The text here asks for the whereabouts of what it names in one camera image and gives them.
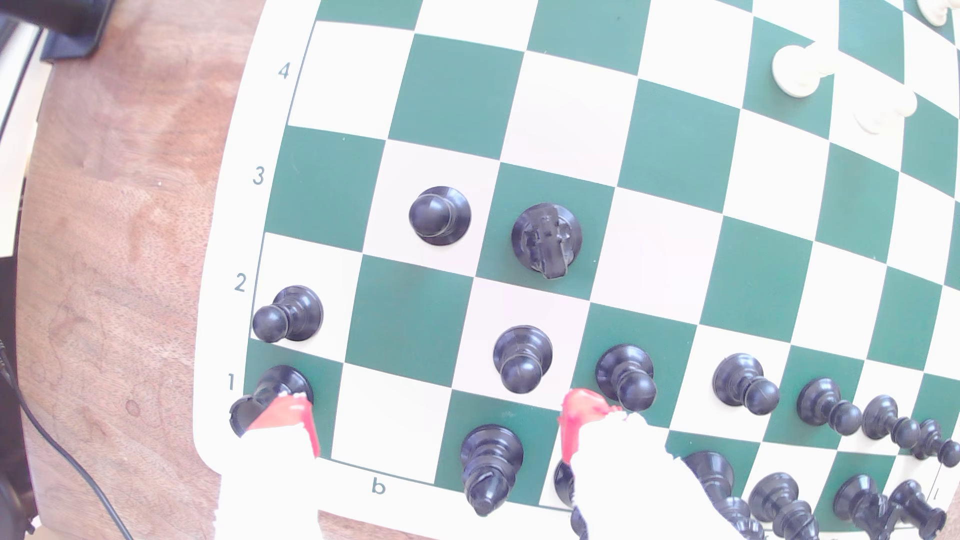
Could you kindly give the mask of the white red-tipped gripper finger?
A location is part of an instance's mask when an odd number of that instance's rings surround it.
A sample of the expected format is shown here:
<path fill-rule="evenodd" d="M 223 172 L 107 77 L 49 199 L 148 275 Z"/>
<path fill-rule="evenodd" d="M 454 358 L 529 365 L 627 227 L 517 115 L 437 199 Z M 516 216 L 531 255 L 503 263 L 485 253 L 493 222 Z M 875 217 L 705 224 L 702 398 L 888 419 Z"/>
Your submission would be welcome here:
<path fill-rule="evenodd" d="M 642 414 L 574 388 L 558 424 L 589 539 L 742 539 Z"/>
<path fill-rule="evenodd" d="M 279 395 L 251 422 L 224 468 L 215 539 L 323 539 L 311 487 L 320 446 L 305 395 Z"/>

